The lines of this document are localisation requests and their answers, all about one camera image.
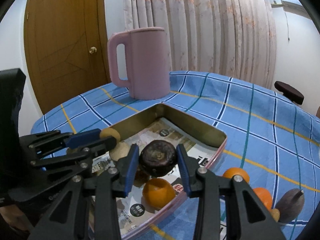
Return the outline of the large orange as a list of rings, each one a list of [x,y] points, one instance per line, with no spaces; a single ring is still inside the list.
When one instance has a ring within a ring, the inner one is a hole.
[[[265,205],[268,210],[272,209],[273,198],[270,192],[263,187],[256,187],[253,189],[255,194],[259,197],[261,202]]]

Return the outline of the small tan round fruit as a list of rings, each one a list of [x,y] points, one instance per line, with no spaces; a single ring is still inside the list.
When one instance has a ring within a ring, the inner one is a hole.
[[[278,209],[276,209],[276,208],[271,209],[271,210],[270,210],[270,214],[271,214],[271,216],[273,217],[273,219],[274,219],[276,222],[279,221],[279,219],[280,219],[280,211],[279,211]]]

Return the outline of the green-tan small fruit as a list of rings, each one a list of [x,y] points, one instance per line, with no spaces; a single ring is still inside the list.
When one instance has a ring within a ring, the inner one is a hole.
[[[110,136],[114,137],[117,142],[121,141],[120,133],[114,128],[108,127],[108,128],[102,129],[99,134],[100,139],[110,137]]]

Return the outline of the cut brown fruit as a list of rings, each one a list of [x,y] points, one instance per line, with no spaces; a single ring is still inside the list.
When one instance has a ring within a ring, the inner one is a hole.
[[[109,151],[109,156],[113,161],[118,161],[128,155],[130,146],[126,142],[119,142],[116,147]]]

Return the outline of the purple onion-shaped fruit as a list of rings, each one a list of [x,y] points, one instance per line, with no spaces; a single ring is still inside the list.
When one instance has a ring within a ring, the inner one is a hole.
[[[301,213],[304,203],[303,190],[291,189],[287,191],[275,205],[275,208],[280,212],[279,222],[289,223],[296,219]]]

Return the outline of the small orange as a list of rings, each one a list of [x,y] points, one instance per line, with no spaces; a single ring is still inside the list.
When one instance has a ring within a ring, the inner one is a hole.
[[[249,183],[250,177],[248,173],[244,169],[239,167],[231,167],[227,169],[222,176],[225,178],[233,178],[236,175],[241,176],[247,183]]]

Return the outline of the dark brown fruit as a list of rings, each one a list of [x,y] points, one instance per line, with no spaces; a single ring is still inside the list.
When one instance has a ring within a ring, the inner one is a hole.
[[[138,167],[136,174],[135,174],[135,179],[134,179],[133,185],[135,187],[141,187],[145,183],[147,183],[149,179],[150,179],[150,175],[148,173],[146,173],[143,169]]]
[[[152,177],[163,177],[177,165],[176,148],[165,140],[153,140],[139,155],[139,165]]]

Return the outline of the dark brown fruit front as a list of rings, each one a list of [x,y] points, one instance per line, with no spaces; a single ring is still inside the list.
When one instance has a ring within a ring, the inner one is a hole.
[[[147,183],[149,179],[150,179],[150,175],[148,173],[146,173],[143,169],[138,167],[136,174],[135,174],[135,179],[134,179],[133,185],[135,187],[141,187],[145,183]]]

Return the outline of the paper leaflet in tin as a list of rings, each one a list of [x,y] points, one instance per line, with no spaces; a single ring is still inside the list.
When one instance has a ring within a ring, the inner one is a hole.
[[[117,160],[128,153],[130,146],[139,147],[140,160],[131,192],[117,199],[118,222],[122,236],[134,231],[153,218],[160,209],[150,206],[143,197],[143,188],[152,178],[161,178],[172,185],[176,193],[183,190],[178,165],[173,152],[182,144],[187,154],[200,166],[207,166],[217,156],[218,148],[195,139],[168,119],[160,118],[147,128],[123,140],[112,152],[93,161],[92,172],[100,175],[114,167]]]

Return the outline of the blue checked tablecloth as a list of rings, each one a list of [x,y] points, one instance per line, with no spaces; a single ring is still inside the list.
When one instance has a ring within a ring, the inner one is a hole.
[[[268,189],[274,202],[290,189],[304,191],[301,213],[281,227],[287,239],[297,238],[319,204],[319,119],[272,90],[231,77],[178,71],[170,74],[170,85],[162,103],[227,135],[216,174],[243,168],[251,187]],[[31,132],[102,129],[154,104],[109,83],[58,105]]]

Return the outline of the pink plastic pitcher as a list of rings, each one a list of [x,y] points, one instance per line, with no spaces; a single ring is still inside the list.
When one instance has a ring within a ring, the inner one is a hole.
[[[117,46],[125,50],[127,79],[119,77]],[[147,27],[112,34],[107,44],[111,81],[126,87],[132,98],[160,99],[170,93],[166,34],[161,27]]]

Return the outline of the brass door knob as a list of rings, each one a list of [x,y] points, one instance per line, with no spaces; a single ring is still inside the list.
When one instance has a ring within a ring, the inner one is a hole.
[[[97,48],[96,47],[91,47],[90,49],[89,49],[89,53],[90,54],[95,54],[97,52]]]

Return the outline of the brown wooden chair back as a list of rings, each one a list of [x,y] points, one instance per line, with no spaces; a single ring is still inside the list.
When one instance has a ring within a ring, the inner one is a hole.
[[[320,118],[320,106],[319,106],[319,108],[317,109],[316,116],[317,116],[318,118]]]

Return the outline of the dark round stool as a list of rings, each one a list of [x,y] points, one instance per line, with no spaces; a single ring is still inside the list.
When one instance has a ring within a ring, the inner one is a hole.
[[[304,101],[304,95],[292,87],[291,85],[281,82],[281,81],[276,81],[274,83],[274,87],[276,90],[282,92],[283,96],[288,98],[290,101],[297,105],[302,105]]]

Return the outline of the white air conditioner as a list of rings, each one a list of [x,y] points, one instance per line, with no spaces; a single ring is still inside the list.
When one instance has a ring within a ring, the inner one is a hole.
[[[270,0],[270,2],[272,8],[283,8],[285,12],[311,18],[299,0]]]

